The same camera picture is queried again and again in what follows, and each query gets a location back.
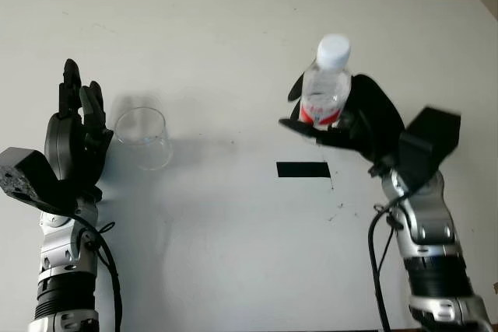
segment robotic arm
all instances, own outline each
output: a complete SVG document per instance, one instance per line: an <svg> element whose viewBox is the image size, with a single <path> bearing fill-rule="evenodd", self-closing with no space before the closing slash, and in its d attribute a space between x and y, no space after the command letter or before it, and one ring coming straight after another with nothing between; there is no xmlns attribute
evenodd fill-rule
<svg viewBox="0 0 498 332"><path fill-rule="evenodd" d="M29 332L98 332L93 293L100 249L112 277L119 331L116 266L101 236L103 229L95 229L96 203L102 199L95 184L112 135L105 126L100 86L96 82L82 86L78 66L67 60L64 82L59 85L59 111L48 124L45 156L19 148L0 154L0 187L10 197L42 211L38 304Z"/></svg>
<svg viewBox="0 0 498 332"><path fill-rule="evenodd" d="M300 97L301 76L289 93ZM472 291L453 219L443 199L440 163L458 145L460 116L426 107L405 129L393 103L365 75L352 77L351 93L338 126L320 131L298 121L298 102L283 126L316 142L359 152L373 163L369 173L382 179L391 200L369 230L373 282L384 331L391 331L382 298L373 248L374 228L382 215L396 232L409 274L409 309L424 330L493 332L482 298Z"/></svg>

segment white tabletop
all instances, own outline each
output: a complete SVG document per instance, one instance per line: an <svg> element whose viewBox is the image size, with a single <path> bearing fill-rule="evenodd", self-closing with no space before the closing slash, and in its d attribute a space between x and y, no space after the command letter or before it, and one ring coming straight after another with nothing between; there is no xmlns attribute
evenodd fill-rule
<svg viewBox="0 0 498 332"><path fill-rule="evenodd" d="M100 221L116 257L123 331L344 330L380 326L366 231L384 202L368 162L277 125L325 33L379 82L405 123L426 104L462 113L445 197L475 292L498 317L498 23L478 0L0 0L0 149L43 151L66 58L123 107L168 116L174 158L129 173L109 151ZM275 161L328 161L326 179L279 179ZM38 211L0 194L0 330L33 317ZM379 251L388 231L378 228ZM382 283L391 325L414 325L394 245ZM110 280L97 308L111 330Z"/></svg>

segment black cable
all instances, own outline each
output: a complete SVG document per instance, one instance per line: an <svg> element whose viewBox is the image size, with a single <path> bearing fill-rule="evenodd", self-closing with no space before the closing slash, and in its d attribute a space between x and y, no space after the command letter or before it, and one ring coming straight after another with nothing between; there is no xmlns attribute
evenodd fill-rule
<svg viewBox="0 0 498 332"><path fill-rule="evenodd" d="M110 279L112 282L112 292L114 295L114 330L119 332L121 329L121 319L123 317L123 303L121 301L121 287L119 285L119 277L117 274L116 263L114 262L114 258L112 257L112 253L110 252L110 248L106 243L106 240L102 237L102 233L100 233L95 227L93 227L89 222L87 222L84 218L81 218L78 215L71 214L68 215L69 218L74 219L75 221L81 223L85 226L87 230L89 230L96 238L97 244L102 247L103 252L107 258L107 261L103 260L104 265L107 267L110 273ZM110 224L105 225L101 230L107 228Z"/></svg>
<svg viewBox="0 0 498 332"><path fill-rule="evenodd" d="M403 194L401 197L397 197L394 200L388 202L383 208L378 208L376 205L377 214L373 217L372 222L370 223L370 227L368 228L368 253L370 255L370 264L372 265L372 275L373 275L373 286L375 287L375 298L377 299L377 307L379 309L379 316L381 318L382 328L384 332L391 332L391 327L389 326L388 313L386 312L386 306L384 304L384 297L382 296L381 289L381 277L377 267L377 258L375 257L375 248L374 248L374 231L375 226L381 219L382 215L386 214L391 208L404 201L405 199L412 196L414 192L407 192Z"/></svg>
<svg viewBox="0 0 498 332"><path fill-rule="evenodd" d="M381 262L379 263L379 268L377 269L377 272L379 274L381 274L382 264L384 263L384 259L386 257L386 254L388 253L389 244L391 244L392 236L394 235L394 233L395 233L395 228L391 227L391 232L389 233L389 238L388 241L386 242L386 246L384 247L384 252L382 253Z"/></svg>

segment clear plastic cup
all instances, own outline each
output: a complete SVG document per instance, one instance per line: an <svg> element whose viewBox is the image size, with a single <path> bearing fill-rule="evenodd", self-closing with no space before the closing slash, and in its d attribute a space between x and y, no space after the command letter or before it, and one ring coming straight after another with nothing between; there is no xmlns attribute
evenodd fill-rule
<svg viewBox="0 0 498 332"><path fill-rule="evenodd" d="M137 107L126 111L117 120L114 133L140 169L161 169L171 160L173 146L166 120L156 109Z"/></svg>

